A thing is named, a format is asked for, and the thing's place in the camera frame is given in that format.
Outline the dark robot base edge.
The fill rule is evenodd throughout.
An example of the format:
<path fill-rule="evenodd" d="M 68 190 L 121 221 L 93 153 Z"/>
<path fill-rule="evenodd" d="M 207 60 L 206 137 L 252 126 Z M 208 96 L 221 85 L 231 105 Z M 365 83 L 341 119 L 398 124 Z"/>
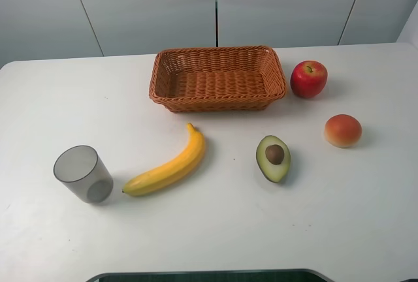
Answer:
<path fill-rule="evenodd" d="M 88 281 L 332 281 L 308 269 L 99 274 Z"/>

